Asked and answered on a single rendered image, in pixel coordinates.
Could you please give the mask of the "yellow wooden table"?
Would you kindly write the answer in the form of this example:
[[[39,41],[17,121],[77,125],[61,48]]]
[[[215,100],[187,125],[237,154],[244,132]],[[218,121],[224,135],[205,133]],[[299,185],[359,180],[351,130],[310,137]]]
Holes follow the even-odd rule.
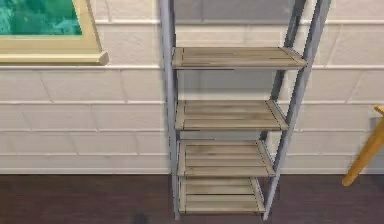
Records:
[[[350,186],[370,160],[384,146],[384,106],[375,106],[374,109],[382,115],[382,118],[343,177],[343,186]]]

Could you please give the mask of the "cream framed window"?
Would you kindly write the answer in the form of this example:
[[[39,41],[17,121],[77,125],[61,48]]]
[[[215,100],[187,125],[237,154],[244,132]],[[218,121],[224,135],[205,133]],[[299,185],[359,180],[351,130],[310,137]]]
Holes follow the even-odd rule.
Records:
[[[90,0],[0,0],[0,65],[105,65]]]

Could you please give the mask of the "grey frame wooden shelf unit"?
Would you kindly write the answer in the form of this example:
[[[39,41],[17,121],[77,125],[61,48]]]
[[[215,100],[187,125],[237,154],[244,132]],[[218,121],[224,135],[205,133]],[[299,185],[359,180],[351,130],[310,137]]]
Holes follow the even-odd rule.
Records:
[[[269,218],[332,0],[316,0],[302,52],[306,0],[295,0],[284,44],[180,47],[175,0],[158,0],[173,213]],[[181,70],[271,70],[266,100],[183,100]]]

